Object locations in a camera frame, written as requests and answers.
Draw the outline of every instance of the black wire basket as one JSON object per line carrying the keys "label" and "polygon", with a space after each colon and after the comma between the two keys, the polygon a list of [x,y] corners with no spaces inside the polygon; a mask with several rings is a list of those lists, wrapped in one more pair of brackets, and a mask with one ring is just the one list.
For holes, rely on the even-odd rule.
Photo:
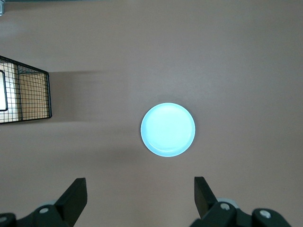
{"label": "black wire basket", "polygon": [[48,72],[0,56],[0,124],[50,117]]}

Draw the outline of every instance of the plate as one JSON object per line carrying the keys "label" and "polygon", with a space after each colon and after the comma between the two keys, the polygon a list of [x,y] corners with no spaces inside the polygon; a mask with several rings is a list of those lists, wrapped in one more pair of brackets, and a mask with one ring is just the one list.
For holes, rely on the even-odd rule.
{"label": "plate", "polygon": [[182,154],[195,137],[195,122],[190,113],[175,103],[154,106],[144,116],[141,137],[156,155],[173,157]]}

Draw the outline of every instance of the robotic arm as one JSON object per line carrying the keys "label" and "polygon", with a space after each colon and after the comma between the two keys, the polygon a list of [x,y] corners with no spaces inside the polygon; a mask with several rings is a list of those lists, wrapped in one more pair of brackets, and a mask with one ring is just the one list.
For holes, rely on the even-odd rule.
{"label": "robotic arm", "polygon": [[[85,178],[77,178],[54,205],[44,205],[16,220],[0,214],[0,227],[73,227],[87,203]],[[201,219],[190,227],[290,227],[277,212],[255,209],[252,215],[237,206],[218,201],[203,177],[195,177],[195,203]]]}

